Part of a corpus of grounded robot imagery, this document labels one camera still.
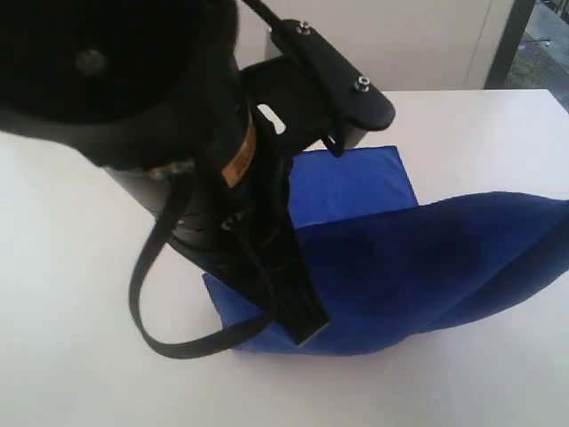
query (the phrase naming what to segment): bolt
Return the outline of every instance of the bolt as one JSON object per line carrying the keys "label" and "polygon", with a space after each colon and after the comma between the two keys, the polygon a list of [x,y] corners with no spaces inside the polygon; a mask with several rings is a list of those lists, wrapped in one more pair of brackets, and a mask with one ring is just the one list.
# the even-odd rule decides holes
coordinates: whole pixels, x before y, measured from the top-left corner
{"label": "bolt", "polygon": [[369,92],[372,81],[364,76],[360,76],[354,83],[354,88],[360,93]]}
{"label": "bolt", "polygon": [[95,77],[107,68],[107,57],[97,49],[86,49],[77,54],[75,65],[85,77]]}
{"label": "bolt", "polygon": [[299,23],[298,27],[296,28],[296,32],[303,36],[309,36],[312,32],[312,27],[304,20]]}

